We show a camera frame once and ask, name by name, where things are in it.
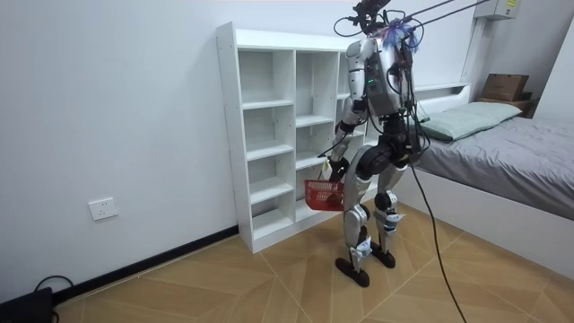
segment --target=robot leg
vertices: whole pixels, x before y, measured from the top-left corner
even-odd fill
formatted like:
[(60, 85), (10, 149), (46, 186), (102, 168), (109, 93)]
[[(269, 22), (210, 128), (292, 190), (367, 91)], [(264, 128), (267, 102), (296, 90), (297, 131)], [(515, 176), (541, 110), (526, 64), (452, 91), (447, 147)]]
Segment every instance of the robot leg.
[(367, 232), (369, 209), (361, 204), (361, 199), (369, 188), (370, 179), (361, 179), (356, 176), (356, 167), (359, 159), (369, 149), (362, 147), (351, 162), (344, 183), (344, 237), (349, 249), (349, 260), (338, 258), (336, 267), (354, 280), (359, 286), (368, 287), (369, 275), (362, 270), (362, 261), (368, 257), (370, 249), (370, 236)]
[(396, 234), (396, 226), (404, 217), (396, 213), (396, 195), (391, 189), (403, 176), (406, 166), (389, 165), (378, 177), (378, 193), (375, 196), (375, 220), (378, 229), (378, 245), (371, 242), (372, 254), (387, 268), (394, 268), (395, 257), (390, 252), (391, 240)]
[(356, 205), (344, 213), (344, 237), (351, 261), (343, 258), (335, 261), (336, 267), (361, 287), (369, 287), (370, 284), (369, 275), (362, 270), (362, 261), (371, 252), (370, 236), (365, 226), (368, 219), (369, 210), (363, 205)]

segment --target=white headboard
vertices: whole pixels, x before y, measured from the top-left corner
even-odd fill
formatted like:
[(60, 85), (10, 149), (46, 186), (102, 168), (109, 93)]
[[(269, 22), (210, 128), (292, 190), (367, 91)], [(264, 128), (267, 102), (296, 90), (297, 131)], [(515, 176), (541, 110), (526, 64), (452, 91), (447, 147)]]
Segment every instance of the white headboard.
[(470, 83), (452, 83), (414, 88), (419, 105), (426, 113), (437, 113), (470, 101)]

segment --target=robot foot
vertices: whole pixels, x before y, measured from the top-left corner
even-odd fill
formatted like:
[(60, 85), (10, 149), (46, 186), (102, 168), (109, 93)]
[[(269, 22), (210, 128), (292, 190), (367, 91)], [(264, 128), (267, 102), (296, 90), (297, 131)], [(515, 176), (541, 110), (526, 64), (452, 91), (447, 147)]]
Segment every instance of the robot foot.
[(395, 268), (396, 261), (395, 257), (391, 254), (390, 251), (387, 253), (383, 252), (383, 249), (375, 242), (370, 243), (370, 248), (373, 249), (371, 255), (375, 256), (380, 262), (385, 265), (387, 268)]
[(352, 267), (352, 263), (343, 258), (338, 258), (335, 260), (335, 266), (346, 276), (351, 278), (355, 283), (357, 283), (360, 287), (369, 287), (370, 279), (369, 274), (366, 271), (361, 270), (360, 273), (357, 273), (354, 268)]

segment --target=humanoid robot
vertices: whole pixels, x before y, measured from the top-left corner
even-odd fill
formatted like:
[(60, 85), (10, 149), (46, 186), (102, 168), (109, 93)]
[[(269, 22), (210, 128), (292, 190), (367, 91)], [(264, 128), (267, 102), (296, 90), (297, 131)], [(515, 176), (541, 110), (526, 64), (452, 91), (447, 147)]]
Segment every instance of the humanoid robot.
[[(366, 39), (356, 41), (347, 48), (350, 96), (344, 101), (344, 115), (337, 125), (331, 155), (330, 169), (326, 174), (330, 181), (344, 181), (344, 237), (349, 248), (349, 260), (338, 258), (339, 270), (351, 277), (358, 285), (367, 287), (369, 275), (362, 269), (363, 260), (372, 253), (383, 265), (395, 267), (390, 252), (391, 241), (402, 214), (396, 213), (397, 197), (393, 186), (400, 180), (407, 166), (423, 152), (418, 132), (416, 100), (413, 95), (413, 48), (408, 38), (414, 28), (390, 22), (386, 13), (378, 12), (390, 0), (363, 0), (353, 10), (357, 17), (347, 17), (353, 24), (360, 24)], [(398, 28), (399, 39), (389, 42), (390, 29)], [(352, 139), (353, 129), (365, 122), (382, 123), (376, 146), (363, 146), (351, 160), (344, 154)], [(371, 179), (378, 176), (378, 193), (375, 196), (374, 214), (361, 204)], [(370, 240), (367, 221), (375, 217), (378, 243)]]

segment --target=red plastic basket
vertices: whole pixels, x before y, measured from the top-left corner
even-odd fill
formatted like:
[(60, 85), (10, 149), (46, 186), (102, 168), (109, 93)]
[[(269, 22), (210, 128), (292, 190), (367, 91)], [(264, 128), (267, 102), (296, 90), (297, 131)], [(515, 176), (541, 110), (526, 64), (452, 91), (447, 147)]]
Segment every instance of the red plastic basket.
[(340, 182), (305, 180), (305, 202), (313, 210), (343, 211), (343, 188)]

